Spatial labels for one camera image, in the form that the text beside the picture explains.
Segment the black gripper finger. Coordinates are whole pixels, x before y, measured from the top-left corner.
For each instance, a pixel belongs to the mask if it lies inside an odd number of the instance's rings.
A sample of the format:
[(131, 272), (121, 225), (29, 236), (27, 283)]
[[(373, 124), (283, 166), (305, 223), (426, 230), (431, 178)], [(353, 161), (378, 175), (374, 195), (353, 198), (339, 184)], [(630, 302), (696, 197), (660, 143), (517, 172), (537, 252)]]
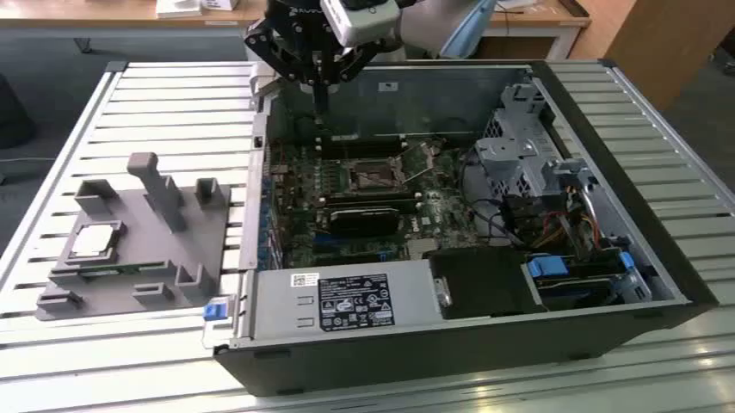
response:
[(374, 57), (389, 49), (389, 40), (374, 40), (338, 55), (342, 48), (333, 43), (322, 51), (322, 114), (329, 112), (330, 87), (350, 82)]
[(307, 34), (299, 21), (261, 20), (251, 25), (245, 43), (286, 80), (311, 92), (315, 114), (323, 114), (323, 83)]

